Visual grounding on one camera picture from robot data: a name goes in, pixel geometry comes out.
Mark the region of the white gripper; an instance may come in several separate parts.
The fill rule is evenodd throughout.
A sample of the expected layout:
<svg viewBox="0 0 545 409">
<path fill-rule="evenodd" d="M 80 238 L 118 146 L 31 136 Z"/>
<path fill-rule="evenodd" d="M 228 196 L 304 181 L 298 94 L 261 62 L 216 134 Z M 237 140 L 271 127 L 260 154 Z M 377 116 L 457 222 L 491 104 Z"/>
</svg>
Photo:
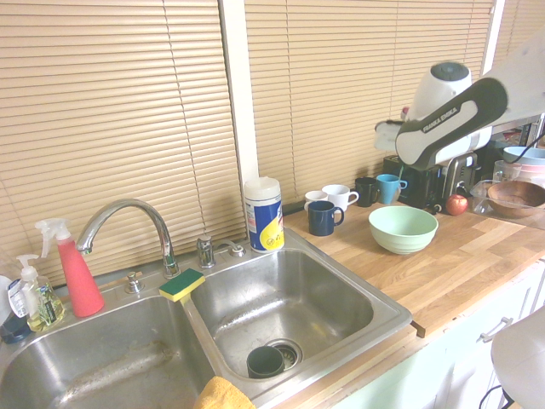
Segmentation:
<svg viewBox="0 0 545 409">
<path fill-rule="evenodd" d="M 395 140 L 403 122 L 399 120 L 381 121 L 375 126 L 374 147 L 378 150 L 394 150 Z"/>
</svg>

